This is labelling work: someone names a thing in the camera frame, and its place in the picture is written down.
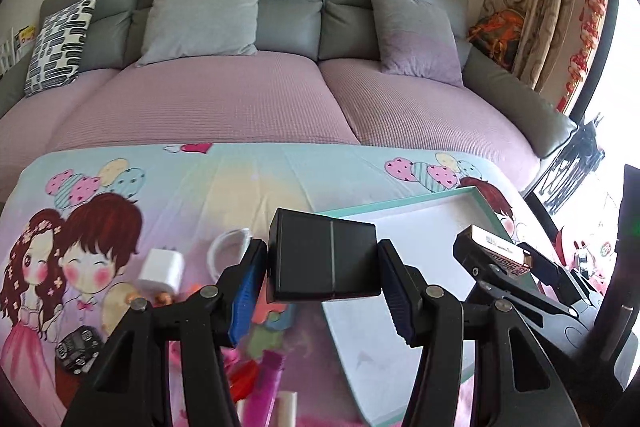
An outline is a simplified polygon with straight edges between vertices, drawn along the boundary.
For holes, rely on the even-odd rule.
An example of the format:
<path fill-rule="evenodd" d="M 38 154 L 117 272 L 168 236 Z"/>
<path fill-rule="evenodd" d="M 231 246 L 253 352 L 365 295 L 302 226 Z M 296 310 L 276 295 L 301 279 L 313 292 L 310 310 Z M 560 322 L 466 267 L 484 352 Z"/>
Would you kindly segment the black power adapter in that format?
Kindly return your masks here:
<path fill-rule="evenodd" d="M 375 225 L 280 208 L 269 229 L 268 296 L 280 303 L 381 294 Z"/>

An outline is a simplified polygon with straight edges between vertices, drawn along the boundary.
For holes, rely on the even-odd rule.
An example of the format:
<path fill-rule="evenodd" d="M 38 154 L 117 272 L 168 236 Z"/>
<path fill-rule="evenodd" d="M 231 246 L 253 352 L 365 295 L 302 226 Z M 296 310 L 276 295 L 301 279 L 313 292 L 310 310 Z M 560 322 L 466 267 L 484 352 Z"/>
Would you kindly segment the magenta lighter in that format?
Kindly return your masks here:
<path fill-rule="evenodd" d="M 267 427 L 271 416 L 285 366 L 285 355 L 271 350 L 262 352 L 258 364 L 258 375 L 253 390 L 243 401 L 239 420 L 244 427 Z"/>

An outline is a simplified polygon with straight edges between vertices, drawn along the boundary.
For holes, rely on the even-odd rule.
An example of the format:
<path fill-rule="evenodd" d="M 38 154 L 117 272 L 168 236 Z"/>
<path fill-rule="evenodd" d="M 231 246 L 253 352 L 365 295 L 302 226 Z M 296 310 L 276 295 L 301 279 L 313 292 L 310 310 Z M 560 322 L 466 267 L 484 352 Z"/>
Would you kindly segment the white smartwatch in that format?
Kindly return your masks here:
<path fill-rule="evenodd" d="M 206 254 L 206 267 L 214 283 L 225 269 L 241 262 L 251 239 L 250 229 L 242 228 L 222 233 L 213 240 Z"/>

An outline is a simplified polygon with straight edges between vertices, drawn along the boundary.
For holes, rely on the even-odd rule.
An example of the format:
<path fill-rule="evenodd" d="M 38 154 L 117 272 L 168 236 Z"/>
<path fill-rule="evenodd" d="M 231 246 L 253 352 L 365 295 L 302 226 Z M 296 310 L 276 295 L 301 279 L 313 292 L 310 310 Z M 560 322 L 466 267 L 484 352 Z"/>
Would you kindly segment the white power adapter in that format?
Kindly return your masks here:
<path fill-rule="evenodd" d="M 183 254 L 170 249 L 152 248 L 144 258 L 137 283 L 142 291 L 156 295 L 178 295 L 183 277 Z"/>

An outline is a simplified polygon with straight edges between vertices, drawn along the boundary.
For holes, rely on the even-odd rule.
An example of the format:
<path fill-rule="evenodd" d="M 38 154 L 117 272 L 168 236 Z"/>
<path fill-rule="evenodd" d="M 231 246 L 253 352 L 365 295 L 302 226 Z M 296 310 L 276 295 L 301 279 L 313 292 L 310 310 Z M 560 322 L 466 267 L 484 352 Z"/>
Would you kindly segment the red plastic toy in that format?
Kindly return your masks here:
<path fill-rule="evenodd" d="M 246 399 L 254 390 L 259 374 L 259 364 L 248 360 L 235 364 L 228 378 L 230 395 L 234 403 Z"/>

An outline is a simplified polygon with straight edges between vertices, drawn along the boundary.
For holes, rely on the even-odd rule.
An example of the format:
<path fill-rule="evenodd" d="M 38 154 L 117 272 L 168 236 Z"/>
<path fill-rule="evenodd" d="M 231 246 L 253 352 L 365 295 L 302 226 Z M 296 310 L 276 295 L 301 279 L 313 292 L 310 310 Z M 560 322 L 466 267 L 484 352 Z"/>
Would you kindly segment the cartoon print tablecloth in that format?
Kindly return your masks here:
<path fill-rule="evenodd" d="M 465 298 L 457 234 L 477 225 L 548 257 L 554 249 L 514 184 L 460 152 L 329 144 L 99 147 L 44 155 L 1 215 L 1 399 L 6 426 L 61 424 L 84 377 L 61 362 L 65 338 L 107 342 L 137 297 L 184 300 L 268 239 L 279 209 L 375 224 L 428 283 Z M 259 301 L 224 356 L 244 397 L 265 351 L 301 426 L 386 426 L 407 407 L 420 353 L 382 297 L 272 306 Z"/>

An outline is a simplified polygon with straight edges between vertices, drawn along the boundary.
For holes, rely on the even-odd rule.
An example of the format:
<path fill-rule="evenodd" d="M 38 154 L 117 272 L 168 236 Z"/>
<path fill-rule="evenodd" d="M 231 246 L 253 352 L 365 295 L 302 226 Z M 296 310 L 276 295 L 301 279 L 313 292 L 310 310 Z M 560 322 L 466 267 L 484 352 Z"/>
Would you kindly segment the black toy car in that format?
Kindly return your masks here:
<path fill-rule="evenodd" d="M 100 333 L 92 326 L 80 326 L 55 346 L 55 358 L 65 372 L 79 375 L 90 369 L 103 347 Z"/>

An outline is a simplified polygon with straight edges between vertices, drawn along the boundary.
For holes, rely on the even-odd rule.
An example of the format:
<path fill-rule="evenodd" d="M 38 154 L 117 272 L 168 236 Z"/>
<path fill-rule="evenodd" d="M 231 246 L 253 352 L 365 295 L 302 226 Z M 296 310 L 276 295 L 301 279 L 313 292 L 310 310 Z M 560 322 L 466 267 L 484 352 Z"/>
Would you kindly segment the pink sofa seat cover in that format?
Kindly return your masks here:
<path fill-rule="evenodd" d="M 540 167 L 526 136 L 465 87 L 385 75 L 354 58 L 278 52 L 93 69 L 26 96 L 1 83 L 1 191 L 57 150 L 113 145 L 322 143 L 446 150 L 492 161 L 518 188 Z"/>

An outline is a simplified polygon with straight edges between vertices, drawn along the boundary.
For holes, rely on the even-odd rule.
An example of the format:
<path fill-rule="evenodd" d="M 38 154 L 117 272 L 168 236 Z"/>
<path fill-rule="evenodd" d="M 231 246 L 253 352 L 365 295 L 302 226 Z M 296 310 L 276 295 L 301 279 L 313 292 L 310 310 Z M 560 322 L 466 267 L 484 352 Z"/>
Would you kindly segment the orange bag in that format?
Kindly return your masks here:
<path fill-rule="evenodd" d="M 483 17 L 469 29 L 468 41 L 502 68 L 511 72 L 520 46 L 524 17 L 506 9 Z"/>

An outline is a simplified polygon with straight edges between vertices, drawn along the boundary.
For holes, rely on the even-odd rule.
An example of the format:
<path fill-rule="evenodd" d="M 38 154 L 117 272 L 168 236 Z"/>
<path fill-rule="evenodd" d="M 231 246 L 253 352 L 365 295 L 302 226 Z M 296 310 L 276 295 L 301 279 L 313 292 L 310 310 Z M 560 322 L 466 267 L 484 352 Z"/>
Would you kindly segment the grey purple cushion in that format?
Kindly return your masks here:
<path fill-rule="evenodd" d="M 421 0 L 371 0 L 381 70 L 461 87 L 462 67 L 446 12 Z"/>

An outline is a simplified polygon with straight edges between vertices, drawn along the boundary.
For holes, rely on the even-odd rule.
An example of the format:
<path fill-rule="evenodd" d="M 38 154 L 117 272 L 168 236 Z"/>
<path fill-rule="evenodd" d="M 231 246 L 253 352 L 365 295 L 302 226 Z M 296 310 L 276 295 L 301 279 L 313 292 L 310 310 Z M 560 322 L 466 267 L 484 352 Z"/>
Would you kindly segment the grey sofa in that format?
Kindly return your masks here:
<path fill-rule="evenodd" d="M 76 1 L 44 0 L 39 14 L 47 17 Z M 575 132 L 574 122 L 465 40 L 468 0 L 421 1 L 444 10 L 449 18 L 462 67 L 461 87 L 515 124 L 539 160 L 559 150 Z M 152 4 L 153 0 L 96 0 L 77 77 L 93 69 L 140 66 Z M 255 54 L 294 54 L 315 63 L 354 58 L 375 62 L 381 70 L 370 0 L 259 0 L 258 6 Z"/>

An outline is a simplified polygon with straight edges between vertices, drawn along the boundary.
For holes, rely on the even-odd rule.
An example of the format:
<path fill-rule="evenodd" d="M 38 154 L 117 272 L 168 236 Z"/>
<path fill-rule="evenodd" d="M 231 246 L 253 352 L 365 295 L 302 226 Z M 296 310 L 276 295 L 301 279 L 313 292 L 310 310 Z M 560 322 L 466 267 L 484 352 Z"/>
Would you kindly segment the light grey cushion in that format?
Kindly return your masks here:
<path fill-rule="evenodd" d="M 140 66 L 256 53 L 259 0 L 153 0 Z"/>

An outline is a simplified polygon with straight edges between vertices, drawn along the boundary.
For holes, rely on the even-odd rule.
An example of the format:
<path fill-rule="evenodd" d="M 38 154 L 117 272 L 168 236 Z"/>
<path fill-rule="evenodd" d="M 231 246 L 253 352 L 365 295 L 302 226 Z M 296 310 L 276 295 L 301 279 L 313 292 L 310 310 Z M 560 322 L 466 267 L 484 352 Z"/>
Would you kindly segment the black white patterned cushion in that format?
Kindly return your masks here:
<path fill-rule="evenodd" d="M 96 0 L 79 0 L 44 19 L 29 61 L 27 98 L 76 79 L 95 8 Z"/>

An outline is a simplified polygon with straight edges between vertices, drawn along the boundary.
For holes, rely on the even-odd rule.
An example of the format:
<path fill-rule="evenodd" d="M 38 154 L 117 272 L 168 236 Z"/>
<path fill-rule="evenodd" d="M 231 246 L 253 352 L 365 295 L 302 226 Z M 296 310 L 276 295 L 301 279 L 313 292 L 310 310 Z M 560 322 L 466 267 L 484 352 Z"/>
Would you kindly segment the white magazine rack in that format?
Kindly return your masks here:
<path fill-rule="evenodd" d="M 19 30 L 11 28 L 9 37 L 1 43 L 1 75 L 9 72 L 16 63 L 32 52 L 36 33 L 37 28 L 34 25 L 28 25 Z"/>

